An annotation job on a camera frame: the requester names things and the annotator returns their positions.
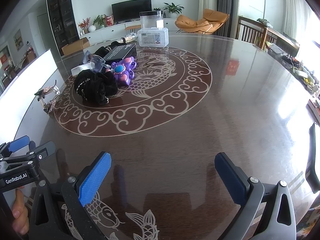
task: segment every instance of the screw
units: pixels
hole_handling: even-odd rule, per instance
[[[281,181],[280,181],[280,185],[281,185],[282,187],[286,187],[286,186],[287,186],[287,183],[286,183],[284,180],[281,180]]]
[[[45,180],[41,180],[40,182],[39,182],[39,186],[40,187],[43,187],[45,185]]]
[[[75,181],[76,181],[76,177],[74,177],[74,176],[71,176],[68,178],[69,183],[74,183]]]
[[[250,181],[252,183],[258,183],[259,180],[256,177],[250,177]]]

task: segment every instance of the black box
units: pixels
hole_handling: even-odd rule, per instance
[[[127,57],[135,57],[136,55],[137,46],[134,43],[114,47],[103,59],[106,61],[106,64],[111,65],[113,62],[118,63]]]

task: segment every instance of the green leaves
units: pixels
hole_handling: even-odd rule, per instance
[[[164,10],[167,10],[168,12],[172,12],[172,13],[182,13],[182,10],[184,9],[183,6],[181,6],[180,4],[175,5],[174,3],[168,4],[168,3],[164,3],[166,6],[163,8]]]
[[[96,26],[104,26],[104,16],[103,15],[98,15],[94,21],[93,24]]]

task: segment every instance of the door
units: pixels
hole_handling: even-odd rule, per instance
[[[40,33],[42,36],[45,49],[46,50],[51,49],[51,53],[54,60],[56,62],[60,61],[61,60],[60,53],[58,51],[57,44],[53,38],[47,13],[44,13],[38,16],[38,24],[39,24]]]

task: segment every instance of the purple toy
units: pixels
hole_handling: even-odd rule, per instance
[[[131,79],[134,78],[133,70],[136,68],[137,63],[134,57],[128,57],[120,62],[113,62],[111,64],[113,74],[115,75],[116,82],[122,86],[129,86]]]

